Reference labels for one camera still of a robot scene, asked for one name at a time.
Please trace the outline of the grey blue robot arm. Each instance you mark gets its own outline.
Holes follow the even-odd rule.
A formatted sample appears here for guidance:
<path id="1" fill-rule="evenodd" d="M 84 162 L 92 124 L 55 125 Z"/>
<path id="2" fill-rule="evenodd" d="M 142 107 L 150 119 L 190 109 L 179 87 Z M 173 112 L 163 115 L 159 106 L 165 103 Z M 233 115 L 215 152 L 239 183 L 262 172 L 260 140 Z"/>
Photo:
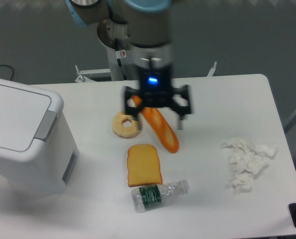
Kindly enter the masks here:
<path id="1" fill-rule="evenodd" d="M 130 47 L 138 89 L 125 87 L 125 113 L 135 119 L 146 108 L 170 108 L 178 114 L 178 129 L 192 113 L 189 86 L 172 85 L 172 0 L 68 0 L 78 25 L 97 23 L 116 52 Z"/>

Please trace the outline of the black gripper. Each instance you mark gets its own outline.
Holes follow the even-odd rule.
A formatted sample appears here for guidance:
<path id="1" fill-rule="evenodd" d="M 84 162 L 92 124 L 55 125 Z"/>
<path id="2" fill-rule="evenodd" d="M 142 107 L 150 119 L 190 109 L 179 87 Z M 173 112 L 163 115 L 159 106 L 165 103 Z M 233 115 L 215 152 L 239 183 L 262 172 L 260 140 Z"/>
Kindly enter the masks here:
<path id="1" fill-rule="evenodd" d="M 173 88 L 171 83 L 172 66 L 162 68 L 135 67 L 139 78 L 139 90 L 129 86 L 124 87 L 124 112 L 131 115 L 138 123 L 137 128 L 142 130 L 139 114 L 144 108 L 171 108 L 177 113 L 177 128 L 183 129 L 186 115 L 192 114 L 190 100 L 190 86 L 182 85 Z M 136 106 L 133 96 L 138 96 L 141 102 Z"/>

